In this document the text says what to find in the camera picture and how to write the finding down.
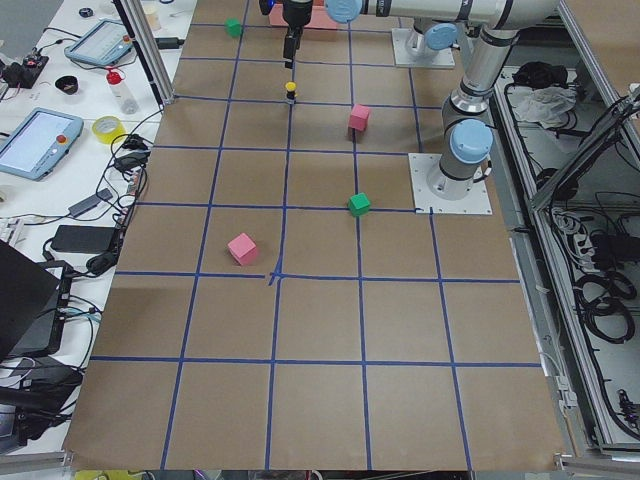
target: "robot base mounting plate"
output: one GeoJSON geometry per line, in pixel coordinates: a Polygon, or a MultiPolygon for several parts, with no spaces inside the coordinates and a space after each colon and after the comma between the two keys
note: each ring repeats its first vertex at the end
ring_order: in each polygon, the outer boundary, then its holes
{"type": "Polygon", "coordinates": [[[396,67],[411,68],[433,68],[433,69],[453,69],[456,62],[453,59],[453,52],[450,48],[440,50],[434,56],[416,59],[409,55],[405,47],[405,43],[411,29],[409,28],[392,28],[391,37],[393,38],[393,53],[396,59],[396,67]]]}
{"type": "Polygon", "coordinates": [[[491,202],[484,182],[474,183],[466,197],[461,200],[446,200],[431,191],[427,174],[440,161],[439,154],[410,153],[411,185],[416,213],[451,213],[458,215],[491,215],[491,202]]]}

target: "green cube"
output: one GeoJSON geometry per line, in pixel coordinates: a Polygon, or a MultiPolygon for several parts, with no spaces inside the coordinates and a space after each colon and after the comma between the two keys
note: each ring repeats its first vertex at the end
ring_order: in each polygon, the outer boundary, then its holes
{"type": "Polygon", "coordinates": [[[354,217],[364,215],[370,208],[371,202],[364,193],[358,193],[349,199],[349,210],[354,217]]]}
{"type": "Polygon", "coordinates": [[[242,24],[237,18],[227,18],[224,21],[224,28],[227,33],[233,38],[242,35],[242,24]]]}

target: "yellow object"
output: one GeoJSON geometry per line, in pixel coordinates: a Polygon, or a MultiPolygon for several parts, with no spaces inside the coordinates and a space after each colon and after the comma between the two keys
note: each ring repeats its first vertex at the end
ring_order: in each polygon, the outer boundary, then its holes
{"type": "Polygon", "coordinates": [[[140,480],[142,472],[128,470],[81,470],[76,472],[74,480],[140,480]]]}
{"type": "Polygon", "coordinates": [[[118,137],[117,141],[124,140],[124,136],[127,131],[124,129],[124,125],[118,117],[101,117],[93,122],[91,131],[98,137],[100,143],[111,145],[111,143],[118,137]]]}

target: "white cloth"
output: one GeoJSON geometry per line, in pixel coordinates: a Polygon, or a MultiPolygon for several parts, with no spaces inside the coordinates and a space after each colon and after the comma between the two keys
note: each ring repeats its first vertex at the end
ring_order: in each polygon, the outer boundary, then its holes
{"type": "Polygon", "coordinates": [[[514,113],[521,122],[539,122],[544,128],[558,127],[566,123],[565,113],[575,104],[575,90],[549,87],[528,93],[514,113]]]}

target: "pink cube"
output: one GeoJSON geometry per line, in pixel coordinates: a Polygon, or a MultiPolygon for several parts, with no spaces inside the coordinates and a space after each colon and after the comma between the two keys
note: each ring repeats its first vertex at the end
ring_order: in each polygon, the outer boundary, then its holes
{"type": "Polygon", "coordinates": [[[349,116],[349,128],[364,132],[367,128],[370,113],[371,109],[369,107],[356,103],[349,116]]]}
{"type": "Polygon", "coordinates": [[[246,233],[241,233],[231,240],[227,247],[233,258],[242,266],[249,265],[258,258],[258,247],[246,233]]]}

